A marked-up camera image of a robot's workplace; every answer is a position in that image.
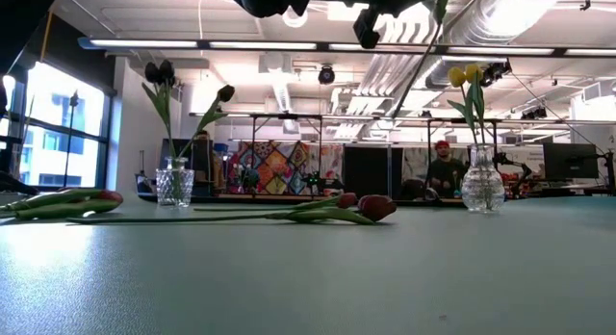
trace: yellow tulip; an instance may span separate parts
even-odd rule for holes
[[[466,81],[470,83],[475,79],[475,74],[478,75],[479,81],[483,79],[483,70],[477,64],[468,64],[466,66]]]
[[[461,87],[466,82],[466,75],[464,74],[464,71],[457,66],[451,68],[447,72],[447,77],[451,85],[455,88]]]

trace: glass vase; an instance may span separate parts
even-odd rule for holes
[[[191,205],[194,170],[184,168],[186,158],[166,157],[167,168],[156,169],[158,204],[182,208]]]
[[[504,203],[504,186],[493,162],[492,144],[471,145],[471,167],[462,181],[462,200],[471,212],[492,213]]]

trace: man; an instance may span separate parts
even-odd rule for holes
[[[427,182],[443,198],[453,198],[459,191],[466,167],[459,160],[451,157],[449,142],[439,141],[434,145],[437,158],[430,163]]]

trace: gray-green table surface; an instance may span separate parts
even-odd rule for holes
[[[0,334],[614,334],[615,200],[374,227],[0,226]]]

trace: dark shirt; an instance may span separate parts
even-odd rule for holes
[[[451,158],[448,162],[437,159],[430,163],[427,171],[427,181],[441,197],[453,198],[453,192],[462,188],[462,178],[466,173],[466,167],[462,162]],[[439,186],[432,185],[432,178],[441,181]],[[445,189],[443,184],[449,182],[449,188]]]

